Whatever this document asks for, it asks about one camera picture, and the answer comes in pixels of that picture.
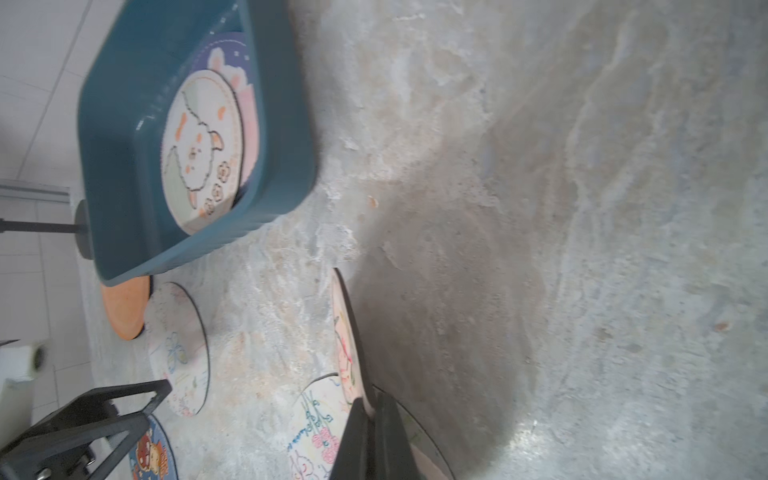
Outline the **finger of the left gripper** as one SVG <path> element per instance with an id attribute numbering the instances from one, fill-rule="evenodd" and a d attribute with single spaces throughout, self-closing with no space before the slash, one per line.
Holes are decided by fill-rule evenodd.
<path id="1" fill-rule="evenodd" d="M 3 479 L 104 479 L 150 429 L 150 415 L 171 393 L 166 379 L 100 387 L 81 394 L 1 448 Z M 120 414 L 115 399 L 150 393 L 140 410 Z M 91 444 L 118 438 L 112 452 L 90 471 Z"/>

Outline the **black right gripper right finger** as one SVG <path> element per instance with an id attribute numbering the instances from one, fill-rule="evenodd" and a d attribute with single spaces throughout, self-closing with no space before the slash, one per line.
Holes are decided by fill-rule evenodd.
<path id="1" fill-rule="evenodd" d="M 374 416 L 374 474 L 378 480 L 419 480 L 404 424 L 394 398 L 381 392 Z"/>

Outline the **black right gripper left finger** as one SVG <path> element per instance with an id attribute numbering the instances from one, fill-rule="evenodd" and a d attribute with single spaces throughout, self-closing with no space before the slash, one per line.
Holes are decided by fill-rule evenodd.
<path id="1" fill-rule="evenodd" d="M 362 398 L 351 407 L 330 480 L 365 480 L 368 471 L 370 418 Z"/>

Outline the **white doodle flower coaster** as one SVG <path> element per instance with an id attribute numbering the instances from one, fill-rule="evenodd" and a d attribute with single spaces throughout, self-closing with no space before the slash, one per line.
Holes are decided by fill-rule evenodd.
<path id="1" fill-rule="evenodd" d="M 286 452 L 292 479 L 330 477 L 350 408 L 338 374 L 316 379 L 300 393 L 288 423 Z"/>

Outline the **pink unicorn round coaster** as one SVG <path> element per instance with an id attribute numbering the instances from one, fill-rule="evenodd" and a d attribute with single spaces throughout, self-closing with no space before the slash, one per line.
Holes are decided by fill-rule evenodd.
<path id="1" fill-rule="evenodd" d="M 351 300 L 343 276 L 338 269 L 333 269 L 331 274 L 331 306 L 339 377 L 345 399 L 350 406 L 352 407 L 357 398 L 362 398 L 365 411 L 370 418 L 367 478 L 376 479 L 373 422 L 377 396 L 385 391 L 371 383 Z M 420 472 L 420 479 L 452 479 L 454 474 L 431 436 L 399 401 L 395 398 L 394 400 Z"/>

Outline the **white butterfly doodle coaster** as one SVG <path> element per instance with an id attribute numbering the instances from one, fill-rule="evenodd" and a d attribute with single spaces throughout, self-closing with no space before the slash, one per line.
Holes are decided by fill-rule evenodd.
<path id="1" fill-rule="evenodd" d="M 144 321 L 153 374 L 171 385 L 169 408 L 182 417 L 199 414 L 210 371 L 206 335 L 194 302 L 180 285 L 163 283 L 150 296 Z"/>

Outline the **cream sheep round coaster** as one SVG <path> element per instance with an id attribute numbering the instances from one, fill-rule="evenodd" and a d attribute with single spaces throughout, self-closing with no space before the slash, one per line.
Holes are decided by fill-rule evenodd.
<path id="1" fill-rule="evenodd" d="M 169 211 L 193 235 L 227 214 L 244 156 L 241 113 L 225 78 L 189 75 L 169 107 L 161 141 L 161 181 Z"/>

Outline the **purple bunny round coaster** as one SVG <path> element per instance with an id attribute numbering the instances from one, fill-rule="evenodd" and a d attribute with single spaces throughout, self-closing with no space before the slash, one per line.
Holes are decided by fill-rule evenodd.
<path id="1" fill-rule="evenodd" d="M 259 158 L 260 130 L 254 87 L 248 74 L 251 62 L 244 34 L 228 32 L 217 35 L 210 43 L 204 60 L 208 69 L 223 76 L 236 96 L 244 139 L 240 189 L 245 190 Z"/>

